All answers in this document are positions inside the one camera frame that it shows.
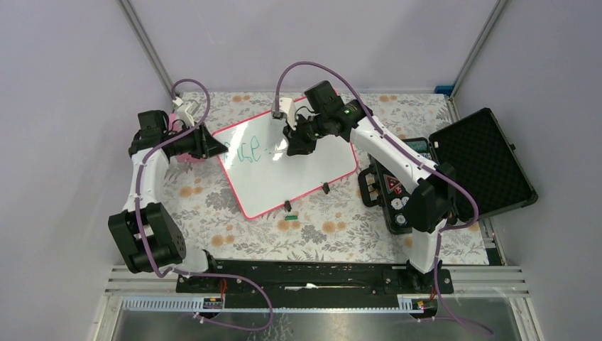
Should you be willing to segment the pink eraser block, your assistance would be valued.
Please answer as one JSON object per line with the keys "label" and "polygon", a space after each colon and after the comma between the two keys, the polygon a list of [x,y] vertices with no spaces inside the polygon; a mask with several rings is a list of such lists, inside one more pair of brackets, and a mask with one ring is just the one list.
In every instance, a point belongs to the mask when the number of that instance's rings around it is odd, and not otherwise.
{"label": "pink eraser block", "polygon": [[[179,133],[187,127],[185,123],[178,118],[176,113],[169,114],[168,119],[168,130],[171,134]],[[189,153],[178,155],[175,159],[179,163],[201,163],[204,161],[203,159],[193,158]]]}

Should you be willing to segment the floral table mat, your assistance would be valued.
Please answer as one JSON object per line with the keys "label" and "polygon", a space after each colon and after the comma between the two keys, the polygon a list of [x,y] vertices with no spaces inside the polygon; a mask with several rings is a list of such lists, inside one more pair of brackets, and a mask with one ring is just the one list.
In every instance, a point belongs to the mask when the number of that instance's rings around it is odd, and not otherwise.
{"label": "floral table mat", "polygon": [[[215,92],[206,125],[210,131],[270,109],[268,92]],[[361,94],[368,107],[400,139],[426,137],[450,125],[447,99],[438,94]],[[280,208],[248,220],[216,158],[170,163],[163,204],[182,230],[187,258],[206,249],[216,258],[290,261],[405,263],[412,237],[388,232],[379,207],[365,207],[357,183],[368,156],[355,148],[359,169],[292,203],[297,220]],[[442,234],[444,264],[489,265],[478,224]]]}

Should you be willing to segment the black poker chip case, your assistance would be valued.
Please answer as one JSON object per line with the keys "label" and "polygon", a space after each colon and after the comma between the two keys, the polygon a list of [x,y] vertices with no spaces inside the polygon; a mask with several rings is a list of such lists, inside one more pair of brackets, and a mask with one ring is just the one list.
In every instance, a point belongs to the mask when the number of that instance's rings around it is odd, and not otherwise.
{"label": "black poker chip case", "polygon": [[[489,108],[427,138],[404,142],[441,166],[441,174],[472,196],[479,219],[537,202],[537,192],[515,157],[514,145]],[[439,177],[430,173],[421,176],[412,193],[374,157],[369,160],[369,167],[359,173],[361,199],[366,207],[382,207],[391,234],[408,234],[412,228],[432,232],[446,218],[455,224],[474,217],[469,200]]]}

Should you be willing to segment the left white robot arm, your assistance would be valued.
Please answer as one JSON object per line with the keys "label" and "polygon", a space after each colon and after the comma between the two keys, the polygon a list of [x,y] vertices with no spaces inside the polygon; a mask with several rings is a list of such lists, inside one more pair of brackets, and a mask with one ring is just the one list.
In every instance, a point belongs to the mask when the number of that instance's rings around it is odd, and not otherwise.
{"label": "left white robot arm", "polygon": [[133,164],[131,187],[122,211],[109,217],[108,228],[133,274],[180,264],[187,254],[182,232],[160,199],[171,159],[188,155],[202,160],[228,150],[203,121],[187,113],[179,113],[177,120],[181,127],[175,130],[164,111],[138,114],[140,128],[128,148]]}

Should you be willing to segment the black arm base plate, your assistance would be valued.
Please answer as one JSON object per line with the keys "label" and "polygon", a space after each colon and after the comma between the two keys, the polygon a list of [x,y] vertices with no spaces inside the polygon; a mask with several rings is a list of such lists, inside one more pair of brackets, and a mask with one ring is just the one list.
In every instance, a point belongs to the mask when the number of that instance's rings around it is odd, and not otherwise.
{"label": "black arm base plate", "polygon": [[179,276],[177,293],[215,294],[226,308],[397,308],[398,296],[454,292],[451,274],[421,274],[407,264],[215,259],[207,277]]}

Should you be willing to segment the blue clip at corner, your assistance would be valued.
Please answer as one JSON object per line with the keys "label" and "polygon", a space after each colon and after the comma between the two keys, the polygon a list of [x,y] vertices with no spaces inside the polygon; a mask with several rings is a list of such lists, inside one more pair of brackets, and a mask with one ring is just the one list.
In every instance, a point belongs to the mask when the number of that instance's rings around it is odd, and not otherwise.
{"label": "blue clip at corner", "polygon": [[438,85],[434,89],[435,94],[443,94],[445,96],[451,96],[454,91],[453,85]]}

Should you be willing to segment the pink framed whiteboard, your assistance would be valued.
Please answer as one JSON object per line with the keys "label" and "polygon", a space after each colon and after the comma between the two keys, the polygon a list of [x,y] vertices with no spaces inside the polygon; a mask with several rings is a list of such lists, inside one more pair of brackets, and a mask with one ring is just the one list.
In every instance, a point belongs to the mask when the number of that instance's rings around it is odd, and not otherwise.
{"label": "pink framed whiteboard", "polygon": [[353,146],[335,136],[318,140],[310,155],[288,156],[284,127],[284,121],[265,111],[213,133],[229,149],[219,162],[247,219],[320,190],[358,168]]}

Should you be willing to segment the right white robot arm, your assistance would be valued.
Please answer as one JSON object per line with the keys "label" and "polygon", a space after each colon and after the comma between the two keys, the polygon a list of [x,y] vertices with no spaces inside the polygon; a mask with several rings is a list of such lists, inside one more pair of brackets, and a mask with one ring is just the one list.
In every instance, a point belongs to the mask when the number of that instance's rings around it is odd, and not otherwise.
{"label": "right white robot arm", "polygon": [[408,255],[412,269],[407,283],[413,291],[424,293],[435,283],[440,233],[456,199],[454,167],[439,165],[411,149],[360,99],[344,102],[327,81],[309,88],[305,95],[310,117],[298,114],[291,98],[277,95],[273,102],[273,118],[286,121],[283,135],[289,143],[287,155],[310,155],[319,139],[335,136],[358,146],[400,181],[401,205],[393,214],[403,216],[402,226],[411,230],[414,242]]}

